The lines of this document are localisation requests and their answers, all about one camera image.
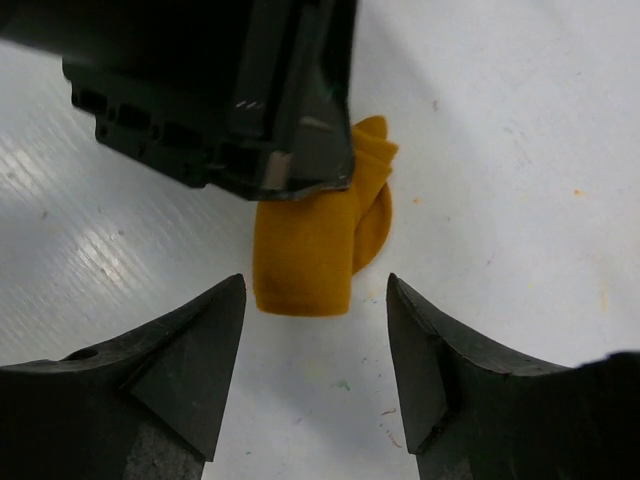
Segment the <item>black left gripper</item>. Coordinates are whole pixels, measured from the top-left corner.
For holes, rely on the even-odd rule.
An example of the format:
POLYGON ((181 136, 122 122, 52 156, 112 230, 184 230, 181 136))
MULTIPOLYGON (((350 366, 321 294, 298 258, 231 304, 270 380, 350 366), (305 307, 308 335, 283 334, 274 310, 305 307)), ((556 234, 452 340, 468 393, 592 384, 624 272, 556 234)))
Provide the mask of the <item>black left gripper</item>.
POLYGON ((191 188, 297 200, 344 190, 353 176, 357 10, 356 1, 5 1, 1 38, 60 57, 99 143, 191 188))

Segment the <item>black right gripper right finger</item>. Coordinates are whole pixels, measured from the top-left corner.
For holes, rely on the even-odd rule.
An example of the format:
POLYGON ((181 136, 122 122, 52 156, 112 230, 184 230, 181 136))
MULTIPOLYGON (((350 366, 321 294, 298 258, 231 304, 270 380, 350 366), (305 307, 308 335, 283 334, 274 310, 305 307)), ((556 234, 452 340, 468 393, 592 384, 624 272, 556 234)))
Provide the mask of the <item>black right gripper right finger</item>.
POLYGON ((473 330, 397 276, 388 333, 423 479, 635 479, 639 356, 563 367, 473 330))

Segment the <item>yellow sock with brown cuff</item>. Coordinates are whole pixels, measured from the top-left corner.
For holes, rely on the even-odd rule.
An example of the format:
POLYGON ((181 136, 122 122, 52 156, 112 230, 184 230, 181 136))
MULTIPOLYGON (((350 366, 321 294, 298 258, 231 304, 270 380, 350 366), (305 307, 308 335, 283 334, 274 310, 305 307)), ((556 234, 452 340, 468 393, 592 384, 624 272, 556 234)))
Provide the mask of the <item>yellow sock with brown cuff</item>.
POLYGON ((265 313, 327 317, 348 312, 353 277, 382 250, 392 223, 389 177, 398 151, 381 115, 352 127, 355 171, 344 191, 256 211, 253 293, 265 313))

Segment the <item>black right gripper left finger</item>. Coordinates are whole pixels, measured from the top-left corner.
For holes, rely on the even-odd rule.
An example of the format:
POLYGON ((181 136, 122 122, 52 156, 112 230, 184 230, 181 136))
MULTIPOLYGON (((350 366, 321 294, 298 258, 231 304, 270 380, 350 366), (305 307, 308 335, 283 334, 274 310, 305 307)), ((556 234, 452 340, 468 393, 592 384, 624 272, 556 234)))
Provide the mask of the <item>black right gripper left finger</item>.
POLYGON ((2 477, 200 478, 216 451, 245 306, 245 281, 233 275, 63 359, 3 367, 2 477))

